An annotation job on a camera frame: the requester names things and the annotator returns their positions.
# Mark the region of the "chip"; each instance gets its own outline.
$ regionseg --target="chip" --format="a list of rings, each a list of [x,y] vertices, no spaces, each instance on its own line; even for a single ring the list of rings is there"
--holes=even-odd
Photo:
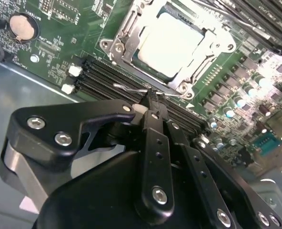
[[[256,113],[256,112],[254,112],[253,114],[252,114],[252,117],[253,118],[257,118],[258,116],[260,116],[258,113]]]
[[[279,73],[282,73],[282,64],[276,69]]]
[[[224,98],[222,98],[220,95],[216,93],[212,93],[211,100],[215,102],[216,104],[220,104],[226,101]]]
[[[274,93],[274,94],[271,96],[271,98],[272,98],[273,100],[279,100],[280,95],[277,94],[277,93]]]
[[[245,130],[247,128],[247,125],[245,123],[242,123],[237,129],[238,130]]]
[[[225,96],[233,94],[233,92],[224,85],[222,85],[217,91]]]
[[[234,74],[241,79],[249,79],[250,78],[249,74],[241,67],[238,67],[235,70]]]
[[[243,137],[245,140],[249,141],[252,139],[252,136],[250,136],[249,134],[246,134],[244,137]]]
[[[240,82],[230,76],[228,79],[225,80],[225,83],[228,84],[230,87],[240,87]]]
[[[243,63],[242,63],[246,68],[250,70],[256,70],[258,68],[258,65],[256,62],[253,62],[251,59],[247,58]]]
[[[203,104],[203,107],[208,111],[213,111],[216,108],[216,106],[210,103],[209,101],[205,101],[205,103]]]
[[[244,111],[248,111],[250,108],[251,108],[251,107],[250,107],[248,104],[246,104],[242,109],[243,109]]]

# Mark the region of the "silver screw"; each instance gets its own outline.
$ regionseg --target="silver screw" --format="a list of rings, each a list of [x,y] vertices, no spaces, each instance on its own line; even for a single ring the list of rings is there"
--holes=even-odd
[[[206,144],[204,144],[204,143],[201,142],[201,141],[198,141],[198,144],[200,145],[201,148],[205,148],[205,147],[206,147]]]
[[[131,109],[128,106],[123,106],[123,109],[124,111],[127,111],[127,112],[131,111]]]
[[[27,124],[32,129],[40,130],[45,127],[46,123],[41,118],[32,117],[27,120]]]
[[[158,116],[155,115],[155,114],[151,114],[151,116],[152,116],[153,118],[155,118],[155,119],[158,119]]]
[[[72,143],[71,137],[66,133],[58,133],[55,135],[54,140],[61,146],[69,146]]]
[[[40,58],[39,58],[38,55],[32,54],[30,56],[30,61],[33,62],[33,63],[38,63],[40,61]]]
[[[108,48],[107,42],[102,42],[102,47],[103,47],[104,49],[107,49],[107,48]]]
[[[122,45],[121,45],[120,43],[116,44],[115,50],[116,50],[117,52],[121,52],[121,51],[122,51]]]
[[[172,123],[172,126],[173,126],[176,130],[179,129],[179,126],[178,126],[176,123]]]
[[[231,139],[231,140],[229,141],[229,144],[232,145],[232,146],[235,146],[236,143],[237,143],[237,142],[236,142],[235,139]]]
[[[220,222],[222,222],[222,224],[225,227],[227,227],[227,228],[231,227],[231,220],[230,220],[229,216],[223,210],[218,209],[216,214],[217,214],[217,217],[220,220]]]
[[[154,200],[156,200],[158,204],[163,205],[168,201],[168,197],[166,196],[165,192],[158,187],[155,187],[152,190],[152,197],[154,197]]]
[[[258,212],[257,216],[264,225],[266,225],[267,227],[270,225],[268,219],[261,212]]]
[[[269,216],[270,216],[271,220],[275,223],[276,226],[278,226],[278,227],[281,226],[280,222],[278,221],[278,219],[274,215],[270,214]]]

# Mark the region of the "capacitor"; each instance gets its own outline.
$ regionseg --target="capacitor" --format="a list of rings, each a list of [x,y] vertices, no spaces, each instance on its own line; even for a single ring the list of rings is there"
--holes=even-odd
[[[263,105],[263,104],[261,104],[261,105],[259,106],[259,111],[260,111],[263,115],[265,115],[266,117],[268,117],[268,116],[271,115],[270,110],[269,110],[265,105]]]
[[[215,145],[215,144],[210,144],[210,146],[212,147],[212,149],[213,149],[215,152],[217,152],[217,151],[218,151],[218,148],[216,147],[216,145]]]
[[[246,106],[246,101],[240,96],[235,97],[233,100],[239,108],[243,108],[244,106]]]
[[[209,124],[209,127],[211,127],[212,129],[216,129],[217,127],[217,122],[215,118],[209,118],[208,124]]]
[[[267,88],[267,87],[270,87],[272,85],[269,79],[267,79],[267,78],[265,78],[261,75],[255,77],[254,79],[260,87]]]
[[[235,116],[235,113],[234,113],[234,111],[232,110],[231,107],[227,106],[227,107],[224,108],[223,111],[224,111],[226,117],[228,117],[228,118],[233,118]]]
[[[254,97],[257,93],[256,89],[250,85],[246,86],[244,90],[250,97]]]
[[[261,121],[258,121],[256,123],[256,128],[262,133],[265,134],[267,132],[267,128],[265,127],[264,123],[262,123]]]
[[[216,144],[216,147],[217,147],[218,149],[223,148],[223,146],[224,146],[224,143],[222,142],[222,139],[221,139],[221,138],[217,138],[217,139],[214,141],[214,143]]]

